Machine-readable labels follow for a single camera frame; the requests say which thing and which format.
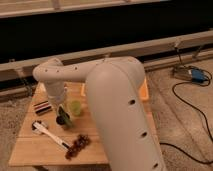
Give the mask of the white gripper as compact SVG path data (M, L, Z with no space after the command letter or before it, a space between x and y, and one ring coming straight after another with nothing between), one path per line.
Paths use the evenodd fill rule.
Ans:
M64 102L66 98L66 90L65 90L65 84L63 82L50 82L44 84L47 97L50 101L50 103L54 106L57 106ZM69 108L67 104L62 104L65 112L69 114ZM53 111L56 115L56 117L60 116L58 112L58 107L53 107Z

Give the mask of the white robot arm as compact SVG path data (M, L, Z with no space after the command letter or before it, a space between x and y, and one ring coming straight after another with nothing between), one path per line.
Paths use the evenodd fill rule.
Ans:
M92 118L112 171L167 171L139 97L145 79L134 57L63 65L53 58L33 70L54 103L64 101L64 84L83 82Z

